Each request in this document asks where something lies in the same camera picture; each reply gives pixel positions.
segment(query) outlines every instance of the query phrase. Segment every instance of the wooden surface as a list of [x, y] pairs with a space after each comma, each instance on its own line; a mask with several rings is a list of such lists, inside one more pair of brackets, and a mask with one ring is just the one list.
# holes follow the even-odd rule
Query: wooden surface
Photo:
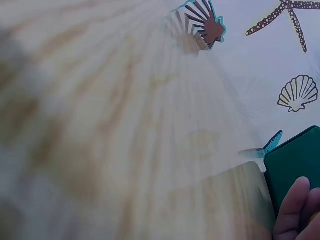
[[213, 51], [186, 54], [164, 33], [170, 10], [0, 1], [6, 239], [270, 237], [259, 168], [223, 173], [255, 147], [241, 108]]

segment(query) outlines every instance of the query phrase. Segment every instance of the finger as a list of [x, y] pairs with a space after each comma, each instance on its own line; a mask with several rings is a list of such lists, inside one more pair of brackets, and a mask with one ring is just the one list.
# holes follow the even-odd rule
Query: finger
[[301, 229], [307, 226], [310, 218], [317, 212], [320, 212], [320, 188], [314, 188], [308, 193], [307, 200], [301, 211]]
[[296, 240], [319, 240], [320, 239], [320, 214], [303, 230]]
[[275, 240], [293, 240], [298, 236], [301, 210], [307, 201], [310, 182], [299, 177], [285, 196], [275, 222]]

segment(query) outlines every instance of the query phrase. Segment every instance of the starfish print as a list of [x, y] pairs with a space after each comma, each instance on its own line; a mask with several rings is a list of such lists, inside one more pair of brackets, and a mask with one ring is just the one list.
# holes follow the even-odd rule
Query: starfish print
[[279, 0], [279, 1], [281, 2], [280, 5], [267, 18], [264, 18], [262, 21], [258, 22], [257, 25], [250, 28], [245, 33], [245, 35], [250, 36], [260, 31], [261, 29], [264, 29], [266, 26], [268, 26], [274, 20], [276, 20], [276, 18], [279, 17], [284, 10], [287, 10], [290, 15], [290, 19], [294, 25], [294, 28], [296, 30], [296, 33], [298, 34], [298, 37], [300, 39], [300, 44], [302, 46], [302, 49], [306, 53], [307, 46], [306, 46], [305, 36], [301, 29], [300, 22], [297, 18], [297, 15], [294, 12], [294, 9], [320, 10], [320, 2], [291, 1], [291, 0]]

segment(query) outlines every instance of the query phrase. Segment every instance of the scallop shell print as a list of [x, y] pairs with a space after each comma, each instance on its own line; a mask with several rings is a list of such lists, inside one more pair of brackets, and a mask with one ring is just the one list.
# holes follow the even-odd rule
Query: scallop shell print
[[288, 82], [279, 95], [278, 105], [288, 109], [288, 112], [298, 112], [306, 109], [306, 105], [318, 99], [317, 84], [308, 75], [299, 75]]
[[217, 17], [210, 0], [192, 0], [171, 11], [165, 19], [166, 32], [185, 53], [211, 50], [215, 42], [224, 42], [227, 31], [223, 17]]

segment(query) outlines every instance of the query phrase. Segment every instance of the green book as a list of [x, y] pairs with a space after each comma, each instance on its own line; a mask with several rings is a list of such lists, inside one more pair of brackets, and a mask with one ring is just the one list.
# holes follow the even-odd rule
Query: green book
[[307, 177], [310, 188], [320, 188], [320, 128], [312, 126], [267, 153], [265, 179], [275, 215], [291, 186]]

